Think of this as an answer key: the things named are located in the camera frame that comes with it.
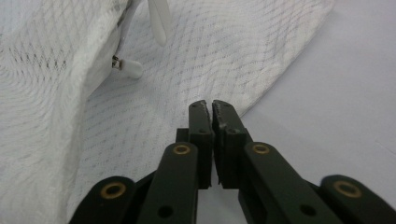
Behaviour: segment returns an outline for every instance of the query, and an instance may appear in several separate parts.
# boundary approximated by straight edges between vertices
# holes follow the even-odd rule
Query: brass screw
[[[339,193],[344,194],[349,198],[359,198],[361,197],[361,190],[355,185],[344,181],[338,180],[335,181],[332,185]]]
[[[270,152],[270,148],[263,144],[254,145],[253,150],[259,154],[268,154]]]
[[[126,187],[121,182],[112,182],[106,184],[100,191],[100,195],[104,199],[115,199],[120,197],[126,190]]]
[[[187,146],[180,145],[180,146],[174,147],[174,152],[177,155],[186,155],[186,154],[191,152],[191,149],[189,147],[187,147]]]

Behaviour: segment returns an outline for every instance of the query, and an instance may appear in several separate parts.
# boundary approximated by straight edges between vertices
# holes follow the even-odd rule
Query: white fabric
[[[196,100],[221,99],[246,112],[313,36],[332,0],[169,1],[173,29],[164,48],[143,2],[118,56],[141,62],[144,75],[114,71],[87,101],[96,76],[109,73],[125,6],[2,2],[0,223],[65,223],[97,181],[147,175]]]

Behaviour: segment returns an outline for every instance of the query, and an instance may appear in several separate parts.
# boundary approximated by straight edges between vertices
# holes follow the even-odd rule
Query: screw hole
[[[105,185],[100,194],[104,199],[115,199],[120,197],[126,190],[126,187],[121,182],[113,182]]]
[[[259,154],[267,154],[270,152],[270,148],[266,145],[254,145],[253,150]]]
[[[187,146],[181,145],[181,146],[174,147],[174,152],[177,155],[185,155],[185,154],[188,154],[190,151],[191,151],[191,149]]]
[[[173,209],[171,206],[162,206],[158,209],[158,216],[161,218],[168,218],[173,215]]]
[[[349,198],[361,197],[361,190],[349,182],[339,180],[334,182],[333,186],[339,193],[344,194]]]
[[[116,194],[121,190],[120,186],[111,186],[106,190],[106,194]]]
[[[317,214],[317,210],[310,205],[303,204],[300,206],[300,210],[302,213],[309,217],[314,217]]]

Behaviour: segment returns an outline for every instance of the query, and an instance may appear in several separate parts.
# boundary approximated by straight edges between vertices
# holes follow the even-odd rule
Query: white surface
[[[243,117],[305,179],[349,175],[396,208],[396,2],[337,1]],[[246,223],[237,193],[200,191],[198,223]]]

